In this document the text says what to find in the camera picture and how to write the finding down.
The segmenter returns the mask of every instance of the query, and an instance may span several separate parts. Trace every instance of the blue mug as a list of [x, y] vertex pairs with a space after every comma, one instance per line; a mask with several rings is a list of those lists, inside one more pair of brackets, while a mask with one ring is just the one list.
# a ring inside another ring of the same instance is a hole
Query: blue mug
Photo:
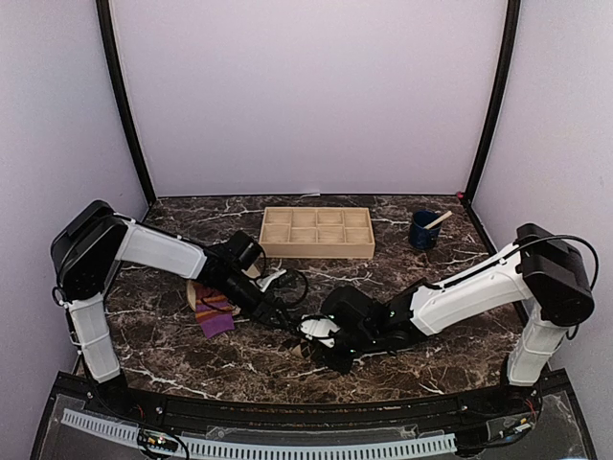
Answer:
[[432, 211], [417, 211], [413, 214], [413, 221], [409, 228], [409, 242], [413, 247], [425, 251], [437, 245], [437, 239], [439, 238], [439, 233], [441, 233], [441, 225], [435, 225], [429, 230], [423, 227], [438, 218], [439, 215]]

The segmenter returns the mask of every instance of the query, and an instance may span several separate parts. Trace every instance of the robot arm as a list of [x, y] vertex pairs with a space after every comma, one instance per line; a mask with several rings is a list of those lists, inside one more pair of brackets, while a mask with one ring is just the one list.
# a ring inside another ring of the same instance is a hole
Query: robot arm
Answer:
[[568, 328], [594, 309], [576, 248], [547, 241], [522, 249], [547, 236], [536, 225], [524, 225], [515, 243], [488, 260], [436, 284], [417, 282], [387, 303], [354, 287], [339, 287], [324, 301], [321, 314], [301, 321], [292, 320], [281, 300], [244, 275], [262, 250], [242, 232], [204, 247], [119, 216], [96, 201], [54, 240], [52, 259], [56, 298], [66, 309], [73, 342], [100, 383], [121, 373], [104, 316], [104, 283], [116, 261], [128, 261], [195, 279], [223, 292], [255, 320], [319, 341], [325, 363], [343, 373], [362, 355], [394, 354], [470, 316], [534, 299], [507, 373], [510, 384], [531, 386]]

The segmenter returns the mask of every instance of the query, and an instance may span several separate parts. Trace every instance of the marble table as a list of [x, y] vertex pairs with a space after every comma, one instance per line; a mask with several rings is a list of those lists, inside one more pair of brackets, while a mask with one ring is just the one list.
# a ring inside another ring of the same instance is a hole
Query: marble table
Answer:
[[[351, 284], [387, 300], [420, 277], [438, 281], [488, 254], [454, 196], [218, 196], [161, 198], [146, 222], [193, 240], [223, 242], [242, 229], [260, 232], [267, 206], [368, 207], [375, 257], [363, 260], [271, 260], [303, 270], [310, 282], [294, 313], [316, 312], [334, 287]], [[451, 210], [437, 247], [408, 243], [411, 214]], [[296, 339], [241, 318], [236, 329], [207, 340], [186, 298], [186, 281], [149, 267], [125, 264], [109, 290], [108, 321], [115, 349], [135, 388], [252, 403], [363, 403], [455, 393], [495, 385], [503, 359], [521, 333], [512, 305], [447, 328], [396, 357], [358, 360], [340, 376], [293, 356]]]

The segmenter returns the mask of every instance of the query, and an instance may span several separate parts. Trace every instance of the black pole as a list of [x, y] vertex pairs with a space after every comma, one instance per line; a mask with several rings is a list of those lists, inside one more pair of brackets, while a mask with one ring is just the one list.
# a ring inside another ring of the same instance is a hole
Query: black pole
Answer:
[[117, 103], [119, 116], [124, 126], [125, 139], [127, 140], [130, 154], [132, 155], [134, 168], [136, 168], [136, 173], [141, 182], [141, 188], [143, 189], [148, 205], [151, 206], [156, 200], [155, 191], [153, 190], [153, 184], [151, 184], [151, 178], [149, 177], [147, 165], [145, 164], [145, 157], [143, 156], [141, 145], [138, 142], [134, 120], [132, 120], [130, 105], [127, 101], [122, 67], [119, 62], [119, 54], [117, 53], [115, 34], [113, 33], [110, 6], [108, 0], [96, 0], [96, 6], [98, 8], [98, 20], [100, 22], [100, 32], [102, 34], [104, 54], [106, 55], [108, 75], [111, 78], [113, 92], [115, 93], [115, 102]]
[[483, 169], [488, 160], [489, 148], [491, 147], [491, 140], [494, 137], [498, 115], [500, 114], [500, 107], [502, 106], [502, 100], [505, 95], [505, 87], [507, 86], [507, 77], [509, 76], [509, 69], [511, 67], [511, 57], [513, 54], [513, 45], [515, 43], [515, 33], [517, 32], [517, 23], [519, 21], [520, 7], [521, 0], [509, 0], [507, 5], [507, 19], [505, 20], [505, 30], [502, 35], [500, 55], [498, 56], [496, 77], [494, 78], [494, 85], [491, 89], [488, 114], [486, 115], [486, 122], [483, 126], [481, 140], [479, 141], [475, 161], [472, 165], [472, 171], [470, 172], [470, 178], [468, 179], [464, 192], [464, 200], [467, 203], [471, 203], [477, 193], [479, 181], [481, 180]]

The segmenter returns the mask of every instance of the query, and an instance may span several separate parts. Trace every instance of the wooden tray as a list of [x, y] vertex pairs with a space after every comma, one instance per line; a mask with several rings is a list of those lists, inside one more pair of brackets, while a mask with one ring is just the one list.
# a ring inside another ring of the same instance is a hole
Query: wooden tray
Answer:
[[375, 236], [368, 208], [266, 208], [260, 245], [267, 257], [371, 259]]

